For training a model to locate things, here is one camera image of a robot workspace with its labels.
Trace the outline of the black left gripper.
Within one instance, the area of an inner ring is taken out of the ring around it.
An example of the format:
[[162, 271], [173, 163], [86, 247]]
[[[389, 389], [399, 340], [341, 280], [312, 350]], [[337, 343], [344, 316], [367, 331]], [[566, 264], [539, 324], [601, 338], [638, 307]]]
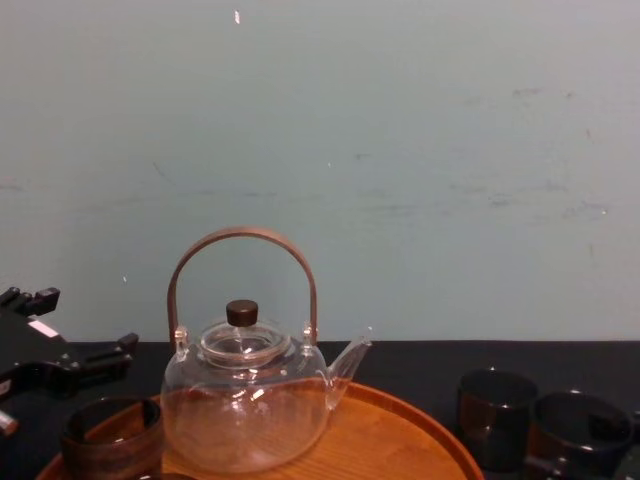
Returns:
[[54, 311], [59, 297], [60, 291], [53, 287], [34, 294], [10, 287], [1, 294], [2, 399], [39, 389], [65, 393], [127, 375], [137, 334], [78, 349], [51, 327], [28, 318]]

